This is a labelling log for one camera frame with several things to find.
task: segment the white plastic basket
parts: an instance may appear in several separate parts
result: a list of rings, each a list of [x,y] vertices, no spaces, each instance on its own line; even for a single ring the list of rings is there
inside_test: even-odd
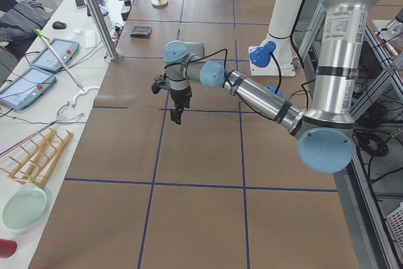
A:
[[[400,250],[403,252],[403,202],[395,211],[386,217]]]

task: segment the red mug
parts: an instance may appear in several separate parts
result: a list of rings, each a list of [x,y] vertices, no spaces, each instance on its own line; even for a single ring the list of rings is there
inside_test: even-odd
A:
[[[0,258],[9,258],[17,249],[17,242],[10,239],[0,239]]]

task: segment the light green plate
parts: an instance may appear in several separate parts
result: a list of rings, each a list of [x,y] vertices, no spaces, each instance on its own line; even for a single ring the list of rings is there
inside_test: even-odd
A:
[[[27,229],[46,210],[47,196],[39,187],[28,187],[16,193],[3,210],[4,225],[10,229]]]

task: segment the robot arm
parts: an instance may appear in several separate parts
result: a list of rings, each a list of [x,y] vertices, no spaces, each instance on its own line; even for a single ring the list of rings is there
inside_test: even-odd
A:
[[[167,44],[166,70],[156,78],[153,92],[161,88],[170,91],[175,103],[171,120],[180,124],[183,109],[190,106],[190,80],[210,87],[221,86],[296,137],[298,154],[309,168],[322,173],[342,170],[353,154],[349,137],[354,120],[349,108],[368,11],[377,1],[322,0],[326,10],[324,35],[313,104],[306,112],[222,63],[189,54],[186,44],[179,41]],[[257,50],[258,56],[269,57],[269,52],[267,45]]]

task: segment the clothing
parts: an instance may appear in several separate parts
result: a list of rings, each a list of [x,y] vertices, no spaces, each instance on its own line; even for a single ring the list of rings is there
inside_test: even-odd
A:
[[[47,20],[43,6],[35,0],[0,0],[0,41],[9,42],[7,48],[12,52],[20,44],[26,50],[27,41],[36,38],[33,30],[42,29]]]

